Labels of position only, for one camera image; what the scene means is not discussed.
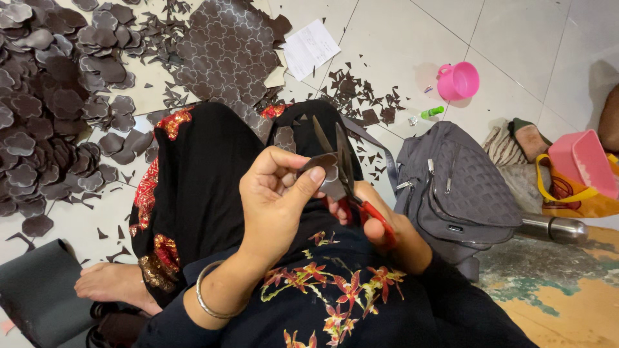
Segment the bare foot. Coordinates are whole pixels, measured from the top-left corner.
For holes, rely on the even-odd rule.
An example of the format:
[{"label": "bare foot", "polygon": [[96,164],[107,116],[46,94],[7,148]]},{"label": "bare foot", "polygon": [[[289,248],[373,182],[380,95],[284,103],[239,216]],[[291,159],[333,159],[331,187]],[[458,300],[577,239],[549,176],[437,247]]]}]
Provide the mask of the bare foot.
[{"label": "bare foot", "polygon": [[150,315],[161,312],[142,280],[136,264],[98,263],[80,273],[74,287],[77,296],[93,301],[122,301],[143,309]]}]

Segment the black garment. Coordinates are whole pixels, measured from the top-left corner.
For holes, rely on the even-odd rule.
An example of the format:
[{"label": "black garment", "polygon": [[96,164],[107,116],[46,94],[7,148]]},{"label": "black garment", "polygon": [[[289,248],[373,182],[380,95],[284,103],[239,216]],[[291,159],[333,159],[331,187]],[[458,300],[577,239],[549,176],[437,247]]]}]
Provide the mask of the black garment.
[{"label": "black garment", "polygon": [[[286,262],[287,269],[306,266],[311,262],[326,265],[324,269],[339,274],[347,281],[351,272],[361,269],[360,282],[368,283],[374,276],[366,269],[379,269],[389,261],[373,253],[372,246],[364,240],[358,228],[332,226],[335,231],[333,243],[309,249],[311,259],[303,254]],[[190,264],[185,276],[194,283],[204,266],[227,258],[236,249]],[[394,285],[389,285],[387,302],[381,298],[375,302],[378,314],[369,313],[363,318],[363,310],[357,303],[351,317],[357,319],[352,329],[338,347],[536,347],[509,319],[507,314],[481,289],[469,284],[456,269],[445,263],[437,254],[422,276],[403,276],[398,283],[404,296]],[[277,288],[284,285],[282,279]],[[247,309],[230,321],[221,330],[205,330],[196,326],[187,316],[182,296],[179,296],[163,312],[154,316],[142,331],[135,348],[163,347],[286,347],[284,330],[297,342],[310,345],[312,334],[316,347],[327,347],[330,335],[323,331],[329,313],[325,303],[308,290],[289,287],[272,299],[261,300],[262,284],[258,284]],[[335,307],[338,296],[343,293],[337,286],[316,286],[329,304]],[[274,290],[271,284],[267,290]],[[365,291],[360,298],[366,303]],[[348,302],[341,303],[341,312],[348,310]]]},{"label": "black garment", "polygon": [[[424,275],[406,276],[374,252],[360,228],[340,226],[320,200],[305,207],[289,252],[256,287],[247,309],[222,330],[196,326],[184,310],[182,287],[240,244],[238,181],[263,146],[223,105],[206,103],[191,115],[175,140],[155,131],[161,146],[155,207],[148,233],[133,242],[141,240],[146,253],[156,234],[175,240],[183,272],[172,293],[149,287],[159,304],[180,295],[148,322],[136,347],[535,346],[487,294],[437,256]],[[327,103],[293,105],[276,121],[293,128],[297,152],[305,156],[322,153],[313,115],[335,148],[340,119]],[[354,169],[360,180],[357,161]]]},{"label": "black garment", "polygon": [[[234,111],[223,104],[203,103],[189,113],[191,120],[178,125],[178,135],[174,139],[165,127],[155,128],[159,143],[155,205],[148,227],[139,229],[131,238],[143,272],[155,277],[156,281],[152,281],[145,275],[144,280],[162,308],[186,287],[181,271],[187,264],[240,245],[245,226],[238,183],[265,148]],[[331,146],[336,149],[335,122],[342,127],[344,124],[333,106],[319,100],[297,103],[287,108],[275,120],[272,134],[278,127],[291,126],[298,154],[307,157],[323,154],[314,133],[311,120],[314,115]],[[301,125],[293,124],[295,119]],[[353,174],[356,180],[363,179],[361,165],[356,158]],[[139,207],[134,206],[129,218],[130,225],[138,224],[138,215]],[[324,204],[319,199],[312,199],[303,210],[297,238],[290,252],[301,250],[299,247],[307,242],[309,236],[334,221]],[[176,245],[178,262],[173,266],[178,271],[160,262],[155,241],[158,235]],[[170,250],[163,252],[172,258]],[[151,260],[144,263],[143,258]],[[173,290],[170,290],[171,286],[162,286],[164,282],[173,283]]]}]

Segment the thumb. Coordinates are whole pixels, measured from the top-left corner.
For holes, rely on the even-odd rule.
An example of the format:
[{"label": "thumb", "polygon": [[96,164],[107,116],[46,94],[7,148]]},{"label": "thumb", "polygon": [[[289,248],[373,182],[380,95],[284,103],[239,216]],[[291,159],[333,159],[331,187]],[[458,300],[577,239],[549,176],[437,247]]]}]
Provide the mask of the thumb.
[{"label": "thumb", "polygon": [[282,198],[282,203],[299,211],[303,210],[305,204],[322,185],[324,176],[324,169],[320,166],[303,173],[295,184],[288,189],[288,192]]},{"label": "thumb", "polygon": [[385,228],[383,227],[383,223],[380,222],[378,219],[372,218],[367,220],[365,222],[365,225],[363,225],[363,232],[372,244],[378,247],[385,244]]}]

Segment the pink bucket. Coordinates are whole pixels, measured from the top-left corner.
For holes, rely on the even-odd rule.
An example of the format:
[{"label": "pink bucket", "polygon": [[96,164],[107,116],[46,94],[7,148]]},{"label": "pink bucket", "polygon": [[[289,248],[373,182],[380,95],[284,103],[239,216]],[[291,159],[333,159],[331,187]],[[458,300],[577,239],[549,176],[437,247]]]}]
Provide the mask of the pink bucket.
[{"label": "pink bucket", "polygon": [[470,98],[479,89],[479,74],[473,64],[461,62],[456,65],[445,64],[438,69],[438,93],[445,100]]},{"label": "pink bucket", "polygon": [[606,197],[617,198],[615,175],[593,129],[561,136],[550,146],[548,155],[561,174]]}]

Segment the fingernail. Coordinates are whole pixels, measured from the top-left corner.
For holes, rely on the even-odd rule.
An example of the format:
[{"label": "fingernail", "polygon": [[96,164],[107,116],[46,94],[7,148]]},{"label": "fingernail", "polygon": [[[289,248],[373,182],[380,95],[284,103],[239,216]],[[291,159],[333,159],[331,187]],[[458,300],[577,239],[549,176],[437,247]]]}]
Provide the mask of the fingernail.
[{"label": "fingernail", "polygon": [[309,178],[315,183],[322,182],[324,179],[324,169],[322,167],[314,167],[309,171]]}]

